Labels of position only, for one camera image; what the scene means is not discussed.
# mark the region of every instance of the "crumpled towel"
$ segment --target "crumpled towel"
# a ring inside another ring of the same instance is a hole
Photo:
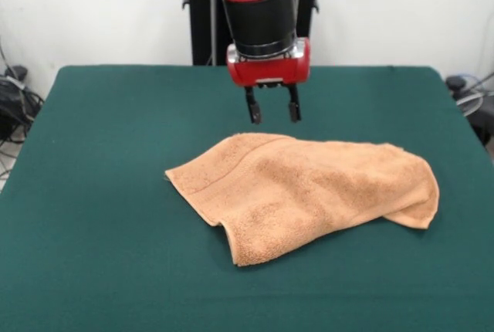
[[[390,144],[236,134],[165,174],[209,225],[225,228],[238,266],[381,216],[426,229],[438,211],[428,163]]]

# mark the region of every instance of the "towel fold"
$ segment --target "towel fold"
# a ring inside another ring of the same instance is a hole
[[[238,266],[381,216],[426,229],[438,211],[428,163],[390,144],[237,134],[165,174],[209,225],[225,228]]]

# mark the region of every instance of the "orange towel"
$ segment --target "orange towel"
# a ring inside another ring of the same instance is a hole
[[[209,225],[225,228],[238,266],[381,216],[426,229],[438,210],[428,163],[390,144],[237,134],[165,174]]]

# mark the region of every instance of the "green table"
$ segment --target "green table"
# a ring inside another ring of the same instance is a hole
[[[492,330],[494,169],[438,74],[314,68],[299,92],[291,124],[258,90],[257,127],[224,68],[63,69],[0,197],[0,331]],[[237,268],[163,172],[241,131],[405,147],[439,213]]]

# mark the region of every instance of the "black cable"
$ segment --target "black cable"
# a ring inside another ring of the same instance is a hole
[[[12,171],[12,169],[3,171],[0,174],[0,179],[2,179],[3,176],[6,176],[6,175],[10,174],[10,171]]]
[[[2,156],[6,156],[6,157],[8,157],[8,158],[14,158],[14,159],[16,159],[16,158],[17,158],[15,155],[10,154],[10,153],[7,153],[7,152],[4,152],[4,151],[0,151],[0,154],[1,154]]]
[[[19,78],[17,77],[17,73],[12,69],[12,67],[10,67],[10,65],[8,64],[7,57],[5,56],[5,53],[3,52],[2,38],[1,37],[0,37],[0,56],[2,56],[3,63],[5,63],[5,66],[7,67],[7,69],[9,69],[10,72],[12,73],[12,75],[14,75],[14,78],[16,80],[18,80]]]
[[[45,103],[43,98],[41,98],[38,94],[33,93],[31,91],[26,92],[25,98],[28,101],[29,105],[31,106],[32,111],[35,114],[38,114],[38,112],[41,110],[41,106]]]
[[[3,167],[3,171],[7,171],[7,166],[5,166],[5,163],[3,162],[3,160],[0,158],[0,164],[2,165]]]
[[[469,92],[470,90],[474,90],[475,88],[483,85],[484,83],[486,83],[487,81],[489,81],[490,79],[492,79],[494,77],[494,72],[490,73],[489,75],[487,75],[486,77],[484,77],[483,79],[481,79],[480,81],[477,81],[476,83],[474,83],[473,85],[471,86],[467,86],[465,89],[463,89],[460,94],[463,94],[463,93],[467,93]]]
[[[1,104],[0,104],[0,111],[3,113],[6,113],[9,117],[11,117],[13,120],[17,121],[19,124],[24,125],[24,126],[30,126],[30,123],[28,121],[21,120],[9,108],[3,107]]]
[[[45,100],[43,98],[41,98],[40,95],[38,95],[37,93],[34,93],[33,91],[31,91],[30,89],[28,89],[27,87],[23,90],[25,93],[29,94],[30,96],[32,97],[35,97],[35,98],[38,98],[38,102],[40,102],[41,104],[44,104],[45,103]]]
[[[20,139],[20,140],[16,141],[16,140],[12,139],[12,137],[8,137],[6,139],[6,141],[8,143],[12,143],[12,144],[24,144],[24,139]]]

